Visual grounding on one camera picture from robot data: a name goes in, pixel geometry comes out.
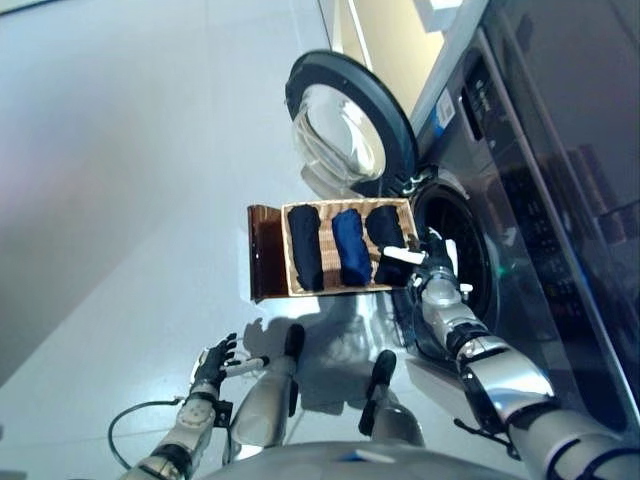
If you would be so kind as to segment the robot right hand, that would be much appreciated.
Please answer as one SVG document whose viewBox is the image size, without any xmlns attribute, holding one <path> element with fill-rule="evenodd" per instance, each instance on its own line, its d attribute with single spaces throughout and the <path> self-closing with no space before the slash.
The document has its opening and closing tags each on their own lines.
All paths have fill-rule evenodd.
<svg viewBox="0 0 640 480">
<path fill-rule="evenodd" d="M 414 249 L 409 247 L 384 246 L 381 258 L 391 260 L 412 272 L 418 270 L 445 271 L 458 276 L 458 259 L 455 242 L 446 239 L 433 227 L 426 230 L 426 238 L 419 240 Z"/>
</svg>

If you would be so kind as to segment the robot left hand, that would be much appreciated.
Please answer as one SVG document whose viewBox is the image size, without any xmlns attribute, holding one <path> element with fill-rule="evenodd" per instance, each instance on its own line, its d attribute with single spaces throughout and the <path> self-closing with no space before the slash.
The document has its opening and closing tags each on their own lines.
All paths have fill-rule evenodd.
<svg viewBox="0 0 640 480">
<path fill-rule="evenodd" d="M 209 385 L 220 389 L 224 380 L 262 370 L 270 364 L 267 356 L 238 359 L 237 346 L 238 335 L 231 333 L 213 347 L 204 349 L 194 365 L 190 386 Z"/>
</svg>

